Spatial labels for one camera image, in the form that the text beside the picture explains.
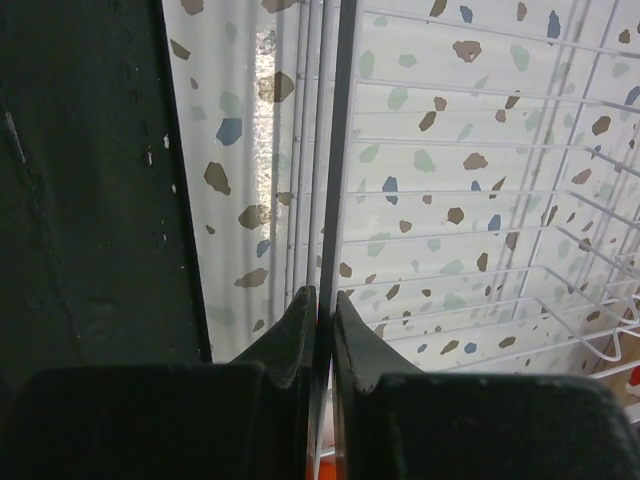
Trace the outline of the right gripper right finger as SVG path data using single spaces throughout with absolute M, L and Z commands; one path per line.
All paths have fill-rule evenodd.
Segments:
M 585 378 L 424 372 L 345 294 L 333 320 L 341 479 L 635 479 L 639 441 Z

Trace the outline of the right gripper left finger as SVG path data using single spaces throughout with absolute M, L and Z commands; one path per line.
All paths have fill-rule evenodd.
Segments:
M 1 426 L 5 479 L 302 479 L 316 292 L 226 364 L 52 369 Z

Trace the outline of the white wire dish rack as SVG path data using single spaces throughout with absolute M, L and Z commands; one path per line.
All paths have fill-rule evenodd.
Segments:
M 286 286 L 424 372 L 605 386 L 639 441 L 639 5 L 302 1 Z

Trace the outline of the orange bowl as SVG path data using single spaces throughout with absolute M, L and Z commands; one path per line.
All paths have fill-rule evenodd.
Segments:
M 632 369 L 629 379 L 626 383 L 626 389 L 633 394 L 639 389 L 640 385 L 640 366 L 636 366 Z

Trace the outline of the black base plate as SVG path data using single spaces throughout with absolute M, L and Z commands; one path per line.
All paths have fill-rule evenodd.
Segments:
M 1 386 L 210 358 L 162 6 L 1 5 Z

